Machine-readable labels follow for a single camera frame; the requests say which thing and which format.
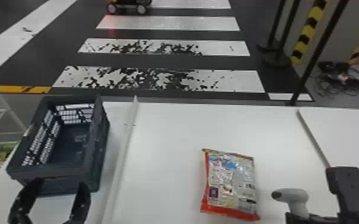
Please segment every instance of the dark blue plastic basket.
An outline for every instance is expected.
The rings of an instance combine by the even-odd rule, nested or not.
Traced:
[[[99,96],[44,97],[7,173],[22,184],[45,178],[43,196],[75,194],[81,181],[98,191],[109,129]]]

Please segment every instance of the wheel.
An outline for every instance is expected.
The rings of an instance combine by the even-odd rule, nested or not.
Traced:
[[[118,7],[116,4],[114,3],[109,3],[106,6],[106,10],[108,13],[110,13],[111,15],[115,15],[118,13]]]
[[[138,12],[138,14],[140,14],[140,15],[146,14],[146,13],[147,13],[146,5],[144,5],[144,4],[139,4],[139,5],[137,5],[137,12]]]

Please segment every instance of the crosswalk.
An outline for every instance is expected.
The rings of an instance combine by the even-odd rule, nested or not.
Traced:
[[[52,89],[289,96],[265,91],[228,0],[154,0],[151,7],[163,10],[104,15],[78,48],[78,63],[67,64]],[[166,10],[178,8],[184,15]]]
[[[228,0],[155,0],[156,8],[198,8],[227,9]],[[233,16],[135,16],[105,15],[96,30],[145,30],[154,35],[150,39],[91,38],[84,41],[78,54],[93,55],[183,55],[199,60],[201,57],[242,57],[250,59],[250,52],[244,40],[200,39],[211,32],[239,32],[240,28]],[[159,31],[173,32],[170,39],[159,39]],[[186,33],[187,38],[175,32]],[[259,75],[254,70],[223,69],[179,69],[161,64],[159,67],[145,68],[114,66],[83,66],[69,64],[55,81],[55,88],[105,88],[124,90],[182,90],[205,92],[264,93]]]

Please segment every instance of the toy car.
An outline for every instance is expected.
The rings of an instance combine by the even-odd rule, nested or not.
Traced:
[[[151,0],[110,0],[107,4],[106,10],[108,13],[114,15],[119,12],[120,8],[128,8],[128,6],[136,5],[137,13],[144,15],[147,13],[147,5],[151,4]]]

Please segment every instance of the orange snack bag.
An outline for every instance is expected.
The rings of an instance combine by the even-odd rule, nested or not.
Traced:
[[[253,158],[209,149],[203,152],[207,181],[200,211],[259,220]]]

